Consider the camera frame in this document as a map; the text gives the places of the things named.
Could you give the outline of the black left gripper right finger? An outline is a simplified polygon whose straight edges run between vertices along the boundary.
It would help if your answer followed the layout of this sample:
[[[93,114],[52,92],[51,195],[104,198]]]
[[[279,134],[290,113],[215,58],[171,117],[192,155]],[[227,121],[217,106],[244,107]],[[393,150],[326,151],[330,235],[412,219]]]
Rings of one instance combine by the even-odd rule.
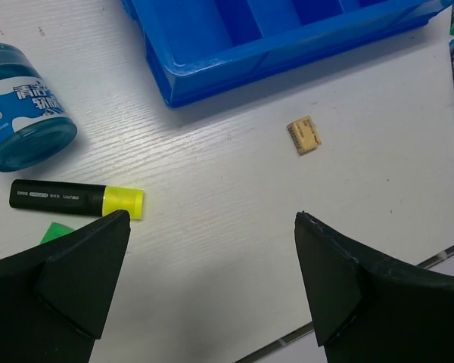
[[[454,362],[454,277],[400,261],[298,213],[294,238],[329,362]]]

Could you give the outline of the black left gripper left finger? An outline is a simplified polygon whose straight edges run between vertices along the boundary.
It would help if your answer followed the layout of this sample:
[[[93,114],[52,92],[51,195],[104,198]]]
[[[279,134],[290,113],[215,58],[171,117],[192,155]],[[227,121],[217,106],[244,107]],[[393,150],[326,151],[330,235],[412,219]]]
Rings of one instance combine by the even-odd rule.
[[[0,259],[0,362],[89,361],[129,236],[120,210]]]

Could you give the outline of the green highlighter black body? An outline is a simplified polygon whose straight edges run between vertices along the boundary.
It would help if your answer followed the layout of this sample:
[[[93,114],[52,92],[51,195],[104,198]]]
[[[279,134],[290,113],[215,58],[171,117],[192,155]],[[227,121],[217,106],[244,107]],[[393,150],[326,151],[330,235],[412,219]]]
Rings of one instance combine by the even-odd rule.
[[[65,235],[67,235],[69,233],[72,233],[74,231],[75,231],[74,228],[68,227],[68,226],[60,224],[60,223],[52,222],[50,224],[50,226],[48,227],[46,233],[42,237],[42,239],[41,239],[39,244],[40,245],[46,244],[49,241],[52,241],[52,240],[55,240],[57,238],[63,237],[63,236],[65,236]]]

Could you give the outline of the yellow highlighter black body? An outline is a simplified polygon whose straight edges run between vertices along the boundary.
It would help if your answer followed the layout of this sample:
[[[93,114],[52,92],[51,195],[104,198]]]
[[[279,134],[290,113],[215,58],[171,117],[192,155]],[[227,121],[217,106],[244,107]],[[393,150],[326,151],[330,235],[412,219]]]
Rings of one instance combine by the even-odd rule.
[[[131,219],[143,214],[144,191],[106,185],[16,179],[9,205],[15,209],[103,217],[125,210]]]

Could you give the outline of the beige eraser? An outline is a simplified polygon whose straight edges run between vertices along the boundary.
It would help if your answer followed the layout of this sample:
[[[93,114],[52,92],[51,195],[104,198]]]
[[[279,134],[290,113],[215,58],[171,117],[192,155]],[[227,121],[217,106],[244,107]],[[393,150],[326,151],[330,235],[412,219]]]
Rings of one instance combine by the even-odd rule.
[[[287,125],[299,155],[307,154],[322,145],[316,126],[310,116],[305,116]]]

